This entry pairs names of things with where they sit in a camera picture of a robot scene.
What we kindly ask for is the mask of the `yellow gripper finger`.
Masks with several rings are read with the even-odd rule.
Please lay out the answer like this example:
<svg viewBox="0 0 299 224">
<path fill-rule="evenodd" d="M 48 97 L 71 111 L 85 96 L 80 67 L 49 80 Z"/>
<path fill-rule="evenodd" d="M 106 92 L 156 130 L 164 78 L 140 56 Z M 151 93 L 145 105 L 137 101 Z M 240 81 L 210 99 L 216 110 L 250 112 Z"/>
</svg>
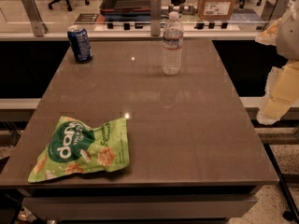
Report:
<svg viewBox="0 0 299 224">
<path fill-rule="evenodd" d="M 255 37 L 255 41 L 266 46 L 275 46 L 277 44 L 278 30 L 281 19 L 274 21 L 267 29 Z"/>
<path fill-rule="evenodd" d="M 272 125 L 299 99 L 299 62 L 289 60 L 282 68 L 273 66 L 264 90 L 256 119 L 260 124 Z"/>
</svg>

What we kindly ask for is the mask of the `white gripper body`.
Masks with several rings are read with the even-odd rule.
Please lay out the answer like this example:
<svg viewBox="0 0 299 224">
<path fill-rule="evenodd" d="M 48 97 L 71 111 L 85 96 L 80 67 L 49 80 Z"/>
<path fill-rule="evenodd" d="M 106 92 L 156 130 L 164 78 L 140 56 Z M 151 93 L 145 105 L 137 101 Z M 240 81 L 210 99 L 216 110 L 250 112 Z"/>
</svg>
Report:
<svg viewBox="0 0 299 224">
<path fill-rule="evenodd" d="M 288 60 L 299 60 L 299 0 L 283 14 L 276 41 L 279 55 Z"/>
</svg>

